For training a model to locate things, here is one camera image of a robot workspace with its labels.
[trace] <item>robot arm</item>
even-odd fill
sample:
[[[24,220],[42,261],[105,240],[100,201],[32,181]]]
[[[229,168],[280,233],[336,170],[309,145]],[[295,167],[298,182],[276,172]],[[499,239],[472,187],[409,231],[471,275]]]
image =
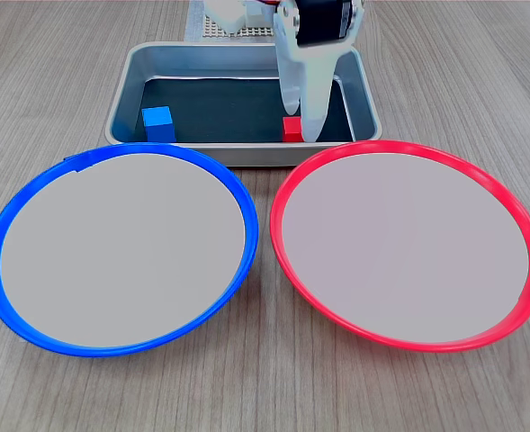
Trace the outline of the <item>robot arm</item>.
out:
[[[284,109],[293,115],[301,107],[302,137],[315,142],[338,59],[360,29],[364,0],[205,0],[205,11],[229,33],[273,27]]]

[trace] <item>silver tray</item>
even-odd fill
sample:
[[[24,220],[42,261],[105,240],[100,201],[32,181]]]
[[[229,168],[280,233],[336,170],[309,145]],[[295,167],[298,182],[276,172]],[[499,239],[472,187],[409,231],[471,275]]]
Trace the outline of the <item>silver tray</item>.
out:
[[[106,124],[105,136],[111,144],[135,141],[145,84],[159,78],[278,80],[274,45],[150,42],[133,48],[125,62]],[[380,138],[381,124],[361,57],[355,49],[338,61],[335,82],[343,97],[353,140]],[[344,143],[177,142],[176,145],[200,151],[227,167],[294,167],[322,149]]]

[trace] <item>red cube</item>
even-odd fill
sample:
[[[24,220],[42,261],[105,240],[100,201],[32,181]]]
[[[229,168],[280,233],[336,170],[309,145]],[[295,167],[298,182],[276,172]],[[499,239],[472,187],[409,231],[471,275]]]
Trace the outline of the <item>red cube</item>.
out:
[[[283,118],[283,142],[304,142],[304,139],[302,139],[301,117]]]

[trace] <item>blue plate rim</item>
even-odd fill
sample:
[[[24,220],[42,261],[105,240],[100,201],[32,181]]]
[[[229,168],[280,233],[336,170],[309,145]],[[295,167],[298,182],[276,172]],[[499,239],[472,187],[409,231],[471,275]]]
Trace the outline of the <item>blue plate rim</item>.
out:
[[[92,346],[76,346],[65,342],[61,342],[55,338],[48,337],[22,319],[16,310],[14,310],[11,303],[8,301],[4,292],[3,282],[1,278],[1,255],[4,244],[4,238],[11,226],[16,215],[26,205],[26,203],[45,186],[49,185],[57,178],[70,173],[72,171],[80,172],[88,167],[103,162],[105,160],[116,158],[119,156],[131,154],[158,154],[169,156],[172,158],[179,158],[190,162],[220,180],[233,194],[240,207],[245,222],[245,249],[238,270],[235,273],[232,281],[221,295],[221,297],[212,304],[203,314],[195,319],[189,321],[181,328],[174,330],[162,337],[157,337],[142,343],[115,346],[115,347],[92,347]],[[4,207],[0,213],[0,319],[4,324],[16,333],[20,338],[27,340],[37,347],[47,349],[54,353],[67,356],[82,356],[82,357],[109,357],[109,356],[125,356],[135,354],[141,351],[146,351],[155,347],[159,347],[168,342],[171,342],[190,331],[200,327],[204,322],[209,320],[215,313],[217,313],[238,291],[240,286],[247,278],[248,272],[252,267],[256,248],[259,238],[259,224],[256,214],[255,203],[250,196],[246,187],[242,184],[240,179],[230,171],[221,162],[212,159],[196,150],[189,148],[178,147],[172,144],[157,144],[157,143],[126,143],[115,144],[106,147],[94,148],[87,150],[77,155],[66,157],[62,162],[44,171],[34,179],[32,179],[25,187],[17,193],[14,198]]]

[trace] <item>perforated panel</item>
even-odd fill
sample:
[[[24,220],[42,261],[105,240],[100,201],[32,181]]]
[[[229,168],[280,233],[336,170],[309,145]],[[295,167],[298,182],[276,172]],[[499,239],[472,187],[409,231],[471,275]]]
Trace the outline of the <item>perforated panel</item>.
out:
[[[227,34],[221,29],[211,18],[204,16],[204,22],[202,24],[202,36],[203,38],[226,38],[226,37],[240,37],[240,38],[251,38],[255,36],[273,36],[273,29],[260,27],[254,29],[243,28],[234,34]]]

